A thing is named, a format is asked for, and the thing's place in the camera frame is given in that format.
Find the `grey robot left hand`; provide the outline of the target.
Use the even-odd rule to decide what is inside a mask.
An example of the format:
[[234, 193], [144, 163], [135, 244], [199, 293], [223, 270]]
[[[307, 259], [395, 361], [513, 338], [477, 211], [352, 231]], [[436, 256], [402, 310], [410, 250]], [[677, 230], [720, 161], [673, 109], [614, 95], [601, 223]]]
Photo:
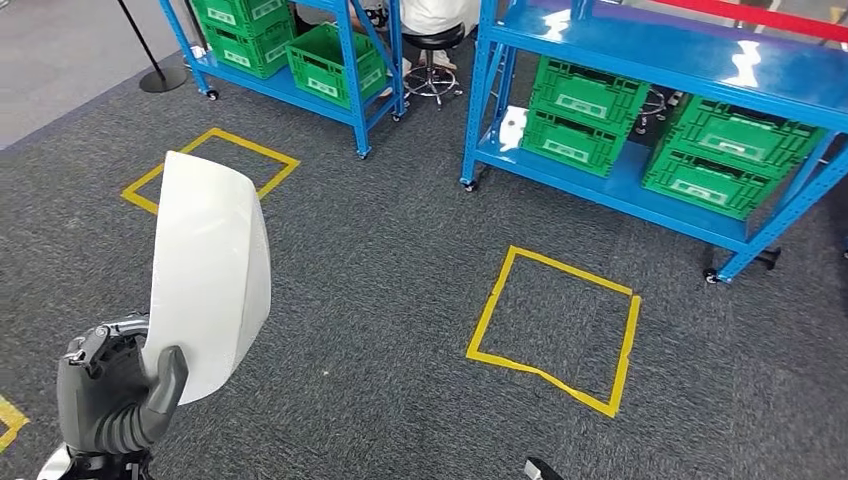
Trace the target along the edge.
[[178, 346], [165, 348], [157, 373], [142, 365], [149, 317], [134, 313], [73, 338], [58, 362], [57, 405], [64, 443], [74, 453], [129, 454], [165, 435], [188, 379]]

